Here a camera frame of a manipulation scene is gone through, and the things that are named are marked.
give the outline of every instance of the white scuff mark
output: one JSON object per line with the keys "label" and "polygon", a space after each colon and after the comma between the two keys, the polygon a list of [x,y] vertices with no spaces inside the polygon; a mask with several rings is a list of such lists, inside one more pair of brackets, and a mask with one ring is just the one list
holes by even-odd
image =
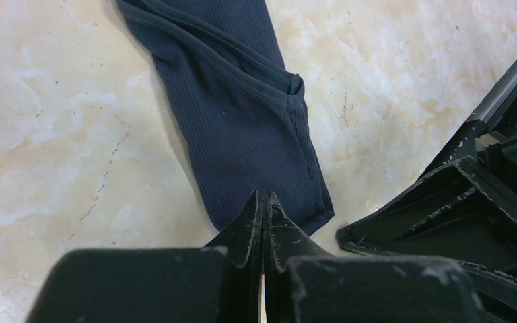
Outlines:
{"label": "white scuff mark", "polygon": [[312,264],[318,268],[324,269],[325,271],[328,271],[330,273],[337,273],[338,270],[334,267],[330,267],[327,264],[322,264],[319,261],[312,261]]}
{"label": "white scuff mark", "polygon": [[304,283],[302,282],[299,275],[292,275],[292,285],[293,285],[293,291],[292,291],[292,298],[294,299],[294,313],[296,314],[296,322],[301,322],[300,320],[300,302],[306,298],[308,295],[306,293],[306,288],[304,286]]}
{"label": "white scuff mark", "polygon": [[483,302],[481,301],[481,298],[477,295],[477,293],[472,292],[472,293],[471,293],[471,298],[473,299],[473,303],[475,303],[475,306],[476,306],[479,310],[484,310]]}
{"label": "white scuff mark", "polygon": [[444,268],[427,267],[421,272],[421,275],[435,277],[439,279],[441,284],[449,285],[449,277],[447,277],[447,272]]}
{"label": "white scuff mark", "polygon": [[398,272],[401,276],[407,277],[407,273],[403,269],[399,268],[399,266],[393,266],[393,270]]}
{"label": "white scuff mark", "polygon": [[225,247],[225,246],[202,247],[199,251],[201,251],[201,252],[218,251],[223,256],[227,255],[227,247]]}

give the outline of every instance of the marble floor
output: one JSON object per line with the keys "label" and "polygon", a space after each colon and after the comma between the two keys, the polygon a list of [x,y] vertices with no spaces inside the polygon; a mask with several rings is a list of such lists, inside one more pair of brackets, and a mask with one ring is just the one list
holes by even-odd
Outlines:
{"label": "marble floor", "polygon": [[[517,1],[268,0],[336,229],[408,187],[517,58]],[[0,0],[0,322],[75,248],[202,246],[165,91],[112,0]]]}

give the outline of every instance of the sock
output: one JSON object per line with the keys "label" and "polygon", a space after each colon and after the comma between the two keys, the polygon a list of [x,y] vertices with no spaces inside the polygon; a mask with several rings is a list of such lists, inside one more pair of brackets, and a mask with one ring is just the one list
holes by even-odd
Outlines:
{"label": "sock", "polygon": [[263,0],[116,0],[151,51],[213,225],[254,190],[312,234],[334,215],[308,130],[304,83],[285,70]]}

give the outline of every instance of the beige marble pattern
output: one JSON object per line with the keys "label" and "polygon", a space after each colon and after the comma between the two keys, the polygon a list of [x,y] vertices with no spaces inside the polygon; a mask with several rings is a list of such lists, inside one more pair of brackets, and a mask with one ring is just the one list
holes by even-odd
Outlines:
{"label": "beige marble pattern", "polygon": [[[517,1],[268,0],[306,81],[333,235],[416,179],[517,58]],[[0,0],[0,322],[82,247],[212,228],[149,55],[111,0]]]}

